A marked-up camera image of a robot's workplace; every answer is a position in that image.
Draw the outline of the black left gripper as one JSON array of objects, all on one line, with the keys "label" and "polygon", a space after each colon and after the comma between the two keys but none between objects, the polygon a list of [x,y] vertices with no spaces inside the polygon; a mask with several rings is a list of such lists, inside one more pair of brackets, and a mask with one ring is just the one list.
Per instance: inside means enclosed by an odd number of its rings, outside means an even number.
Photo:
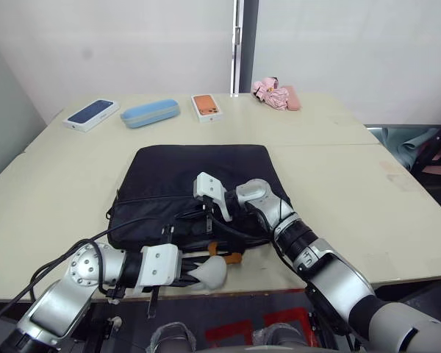
[{"label": "black left gripper", "polygon": [[179,261],[177,267],[175,288],[190,287],[193,290],[204,290],[206,288],[203,282],[188,274],[189,271],[197,269],[199,266],[208,261],[209,257],[185,257]]}]

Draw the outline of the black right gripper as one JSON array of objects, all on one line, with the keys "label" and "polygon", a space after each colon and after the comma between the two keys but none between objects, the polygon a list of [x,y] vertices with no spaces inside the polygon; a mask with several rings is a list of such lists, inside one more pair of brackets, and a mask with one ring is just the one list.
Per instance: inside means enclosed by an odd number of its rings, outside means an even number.
[{"label": "black right gripper", "polygon": [[182,212],[175,217],[177,222],[199,222],[209,218],[216,224],[223,223],[223,211],[225,208],[225,199],[214,199],[210,196],[197,196],[194,198],[197,202],[195,210]]}]

